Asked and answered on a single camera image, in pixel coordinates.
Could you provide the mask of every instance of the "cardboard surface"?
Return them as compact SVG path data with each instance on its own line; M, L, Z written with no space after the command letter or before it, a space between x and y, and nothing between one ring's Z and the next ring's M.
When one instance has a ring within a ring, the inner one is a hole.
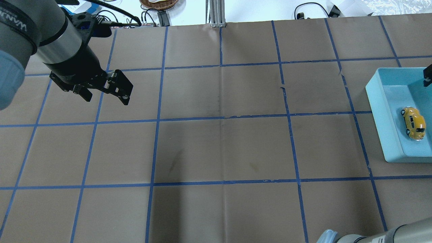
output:
M90 45L129 106L32 58L0 112L0 242L312 243L432 216L432 164L384 161L364 89L430 64L430 21L118 29Z

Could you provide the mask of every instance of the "yellow toy car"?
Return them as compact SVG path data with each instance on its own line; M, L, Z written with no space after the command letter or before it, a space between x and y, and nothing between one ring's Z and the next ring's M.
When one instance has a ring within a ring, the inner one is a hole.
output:
M414 140L422 140L425 136L426 122L425 118L420 115L419 110L407 106L400 113L405 120L407 135Z

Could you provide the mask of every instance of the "light blue cap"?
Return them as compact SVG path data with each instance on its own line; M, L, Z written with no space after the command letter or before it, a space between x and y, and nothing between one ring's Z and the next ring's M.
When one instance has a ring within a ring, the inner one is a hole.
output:
M24 68L10 54L0 50L0 110L12 102L15 93L24 81Z

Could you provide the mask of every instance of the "metal bracket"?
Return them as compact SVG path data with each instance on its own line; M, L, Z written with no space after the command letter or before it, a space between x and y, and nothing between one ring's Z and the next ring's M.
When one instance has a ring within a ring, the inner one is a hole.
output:
M225 27L225 0L209 0L210 26L214 28Z

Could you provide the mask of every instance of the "robotic arm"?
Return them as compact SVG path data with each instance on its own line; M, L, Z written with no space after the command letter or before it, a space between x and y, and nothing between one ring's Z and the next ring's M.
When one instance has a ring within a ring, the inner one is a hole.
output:
M0 110L11 103L35 53L63 91L89 102L89 89L97 89L128 105L132 83L121 70L105 72L88 46L93 36L109 37L113 24L88 13L70 16L55 0L0 0Z

